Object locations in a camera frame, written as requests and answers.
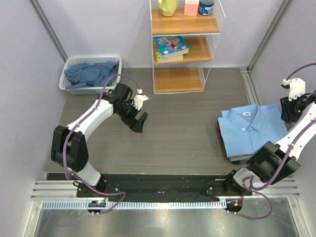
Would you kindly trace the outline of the red white marker pen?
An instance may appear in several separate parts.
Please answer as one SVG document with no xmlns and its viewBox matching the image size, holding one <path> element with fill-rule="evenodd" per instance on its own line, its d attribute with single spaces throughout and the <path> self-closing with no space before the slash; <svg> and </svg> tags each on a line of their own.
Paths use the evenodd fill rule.
<svg viewBox="0 0 316 237">
<path fill-rule="evenodd" d="M 177 49 L 177 46 L 172 43 L 168 38 L 164 37 L 164 40 L 172 47 L 172 49 Z"/>
</svg>

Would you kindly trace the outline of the dark blue checked shirt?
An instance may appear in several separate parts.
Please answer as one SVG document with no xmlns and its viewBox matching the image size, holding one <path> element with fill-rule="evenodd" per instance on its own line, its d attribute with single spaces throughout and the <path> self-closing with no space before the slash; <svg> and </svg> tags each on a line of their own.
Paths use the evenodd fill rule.
<svg viewBox="0 0 316 237">
<path fill-rule="evenodd" d="M 119 70 L 119 61 L 95 64 L 80 63 L 70 66 L 64 74 L 70 85 L 66 89 L 103 87 L 106 81 Z"/>
</svg>

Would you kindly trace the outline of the pink box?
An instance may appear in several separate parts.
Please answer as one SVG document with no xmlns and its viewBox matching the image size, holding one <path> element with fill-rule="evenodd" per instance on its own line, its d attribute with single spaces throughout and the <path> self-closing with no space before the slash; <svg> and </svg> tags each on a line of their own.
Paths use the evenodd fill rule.
<svg viewBox="0 0 316 237">
<path fill-rule="evenodd" d="M 185 0 L 184 15 L 197 16 L 199 0 Z"/>
</svg>

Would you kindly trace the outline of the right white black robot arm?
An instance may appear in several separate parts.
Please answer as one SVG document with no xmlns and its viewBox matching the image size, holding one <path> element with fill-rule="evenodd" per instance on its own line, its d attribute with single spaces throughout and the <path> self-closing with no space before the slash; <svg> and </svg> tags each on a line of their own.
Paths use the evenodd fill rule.
<svg viewBox="0 0 316 237">
<path fill-rule="evenodd" d="M 260 191 L 297 171 L 300 153 L 315 136 L 316 95 L 304 94 L 297 99 L 280 99 L 281 119 L 293 123 L 287 135 L 276 143 L 267 142 L 248 160 L 247 167 L 233 170 L 223 182 L 229 195 Z"/>
</svg>

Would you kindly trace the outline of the green book underneath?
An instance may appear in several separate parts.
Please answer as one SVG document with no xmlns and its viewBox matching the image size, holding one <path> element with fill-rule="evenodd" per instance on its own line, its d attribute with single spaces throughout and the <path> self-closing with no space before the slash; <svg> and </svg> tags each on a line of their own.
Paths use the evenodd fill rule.
<svg viewBox="0 0 316 237">
<path fill-rule="evenodd" d="M 155 50 L 155 56 L 154 56 L 154 61 L 156 63 L 166 63 L 166 62 L 172 62 L 172 61 L 179 61 L 183 60 L 183 55 L 176 55 L 176 56 L 171 56 L 168 58 L 164 58 L 160 49 L 154 44 L 154 50 Z"/>
</svg>

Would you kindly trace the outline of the yellow bottle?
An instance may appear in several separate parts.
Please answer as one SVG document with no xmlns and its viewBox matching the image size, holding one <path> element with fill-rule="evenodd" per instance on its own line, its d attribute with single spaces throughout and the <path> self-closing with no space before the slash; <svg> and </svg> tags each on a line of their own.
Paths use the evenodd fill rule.
<svg viewBox="0 0 316 237">
<path fill-rule="evenodd" d="M 171 17 L 175 14 L 178 0 L 158 0 L 158 8 L 165 17 Z"/>
</svg>

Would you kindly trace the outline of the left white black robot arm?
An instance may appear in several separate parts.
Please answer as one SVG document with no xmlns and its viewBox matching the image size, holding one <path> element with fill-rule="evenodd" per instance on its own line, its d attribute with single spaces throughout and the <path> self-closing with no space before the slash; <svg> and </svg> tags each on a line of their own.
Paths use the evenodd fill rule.
<svg viewBox="0 0 316 237">
<path fill-rule="evenodd" d="M 114 114 L 131 131 L 142 133 L 148 114 L 144 112 L 139 118 L 136 116 L 148 100 L 141 89 L 133 96 L 131 88 L 122 83 L 113 90 L 103 92 L 81 117 L 67 126 L 59 125 L 54 129 L 51 160 L 64 167 L 66 177 L 77 176 L 94 197 L 100 197 L 106 189 L 106 181 L 88 161 L 87 141 L 97 127 Z"/>
</svg>

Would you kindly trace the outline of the red plaid folded shirt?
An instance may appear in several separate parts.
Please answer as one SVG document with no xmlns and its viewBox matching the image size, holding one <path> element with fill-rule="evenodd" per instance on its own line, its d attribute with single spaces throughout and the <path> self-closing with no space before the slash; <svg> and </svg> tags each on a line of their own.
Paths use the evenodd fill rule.
<svg viewBox="0 0 316 237">
<path fill-rule="evenodd" d="M 218 128 L 222 146 L 225 154 L 230 162 L 240 162 L 247 160 L 254 153 L 254 143 L 252 141 L 251 133 L 243 128 L 224 127 L 224 134 Z"/>
</svg>

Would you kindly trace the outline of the blue tin can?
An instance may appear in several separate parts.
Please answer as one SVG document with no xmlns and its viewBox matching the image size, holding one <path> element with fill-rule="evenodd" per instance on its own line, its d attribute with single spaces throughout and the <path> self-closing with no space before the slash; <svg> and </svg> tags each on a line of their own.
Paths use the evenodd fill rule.
<svg viewBox="0 0 316 237">
<path fill-rule="evenodd" d="M 211 15 L 213 12 L 215 0 L 200 0 L 198 13 L 203 16 Z"/>
</svg>

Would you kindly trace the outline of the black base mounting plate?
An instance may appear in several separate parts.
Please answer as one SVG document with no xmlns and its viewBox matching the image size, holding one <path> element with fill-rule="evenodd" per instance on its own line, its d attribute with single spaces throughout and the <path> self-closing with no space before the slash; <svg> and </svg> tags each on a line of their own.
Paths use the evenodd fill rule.
<svg viewBox="0 0 316 237">
<path fill-rule="evenodd" d="M 207 202 L 251 196 L 233 175 L 104 174 L 106 193 L 125 192 L 125 202 Z"/>
</svg>

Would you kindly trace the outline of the light blue long sleeve shirt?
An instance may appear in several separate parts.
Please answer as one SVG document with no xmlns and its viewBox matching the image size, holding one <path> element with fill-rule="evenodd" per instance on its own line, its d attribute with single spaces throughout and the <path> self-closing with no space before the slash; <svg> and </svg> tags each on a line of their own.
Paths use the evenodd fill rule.
<svg viewBox="0 0 316 237">
<path fill-rule="evenodd" d="M 275 104 L 252 104 L 221 113 L 218 125 L 229 158 L 252 155 L 268 141 L 275 143 L 287 134 Z"/>
</svg>

